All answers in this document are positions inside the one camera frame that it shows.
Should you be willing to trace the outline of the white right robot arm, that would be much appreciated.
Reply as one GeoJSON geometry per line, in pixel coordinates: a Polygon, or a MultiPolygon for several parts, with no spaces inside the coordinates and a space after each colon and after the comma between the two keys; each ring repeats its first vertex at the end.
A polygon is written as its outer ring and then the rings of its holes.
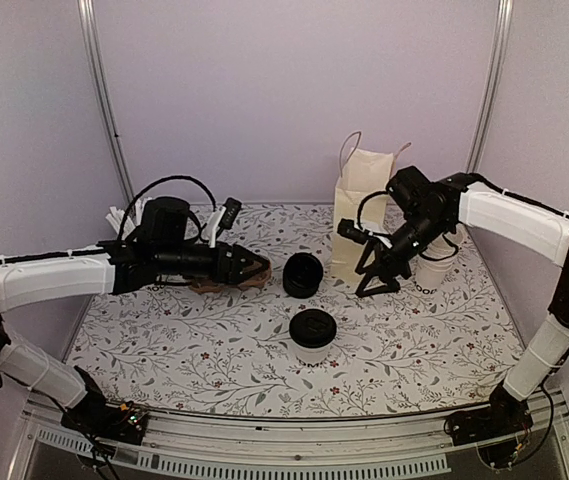
{"type": "Polygon", "coordinates": [[[474,228],[433,295],[413,281],[380,296],[399,333],[379,344],[390,377],[370,395],[376,412],[457,409],[487,399],[543,323],[559,270],[540,255],[474,228]]]}

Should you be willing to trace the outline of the black plastic cup lid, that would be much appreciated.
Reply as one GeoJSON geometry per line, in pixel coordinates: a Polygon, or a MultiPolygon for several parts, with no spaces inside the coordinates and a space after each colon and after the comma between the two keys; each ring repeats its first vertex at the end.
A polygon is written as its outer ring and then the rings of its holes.
{"type": "Polygon", "coordinates": [[[320,309],[307,309],[294,315],[289,322],[289,335],[299,346],[316,349],[329,345],[337,335],[332,315],[320,309]]]}

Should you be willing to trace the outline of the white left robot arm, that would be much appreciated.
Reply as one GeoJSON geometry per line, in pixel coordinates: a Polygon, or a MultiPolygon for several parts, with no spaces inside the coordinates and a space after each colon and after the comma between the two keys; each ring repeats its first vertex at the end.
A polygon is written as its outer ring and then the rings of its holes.
{"type": "Polygon", "coordinates": [[[269,271],[269,261],[218,238],[232,228],[241,208],[234,198],[218,204],[210,189],[192,176],[166,176],[139,191],[125,209],[109,212],[116,230],[113,240],[82,249],[0,255],[0,374],[49,397],[90,433],[105,433],[112,414],[124,415],[130,404],[108,406],[88,373],[9,333],[3,314],[66,298],[128,294],[151,285],[247,286],[269,271]],[[174,179],[197,186],[207,196],[212,212],[206,222],[183,199],[150,196],[153,188],[174,179]]]}

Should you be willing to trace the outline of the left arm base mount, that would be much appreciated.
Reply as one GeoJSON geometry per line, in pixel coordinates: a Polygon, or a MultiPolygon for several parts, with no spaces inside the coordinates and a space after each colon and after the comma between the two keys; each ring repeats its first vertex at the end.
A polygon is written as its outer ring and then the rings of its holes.
{"type": "Polygon", "coordinates": [[[61,425],[87,436],[141,445],[148,424],[148,411],[133,401],[110,405],[103,398],[87,395],[62,414],[61,425]]]}

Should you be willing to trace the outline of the white paper coffee cup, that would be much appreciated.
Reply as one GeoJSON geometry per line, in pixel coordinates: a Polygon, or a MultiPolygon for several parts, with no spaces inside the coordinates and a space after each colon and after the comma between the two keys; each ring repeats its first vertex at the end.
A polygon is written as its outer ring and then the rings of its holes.
{"type": "Polygon", "coordinates": [[[304,347],[296,342],[291,345],[293,358],[300,362],[303,366],[311,368],[321,365],[328,357],[330,345],[321,347],[304,347]]]}

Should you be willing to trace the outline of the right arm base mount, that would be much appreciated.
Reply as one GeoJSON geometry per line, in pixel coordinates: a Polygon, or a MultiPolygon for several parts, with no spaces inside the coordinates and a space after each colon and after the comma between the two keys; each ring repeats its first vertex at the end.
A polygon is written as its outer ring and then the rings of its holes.
{"type": "Polygon", "coordinates": [[[533,420],[526,401],[498,399],[474,410],[448,415],[443,430],[454,446],[483,443],[477,453],[492,469],[511,468],[530,440],[533,420]]]}

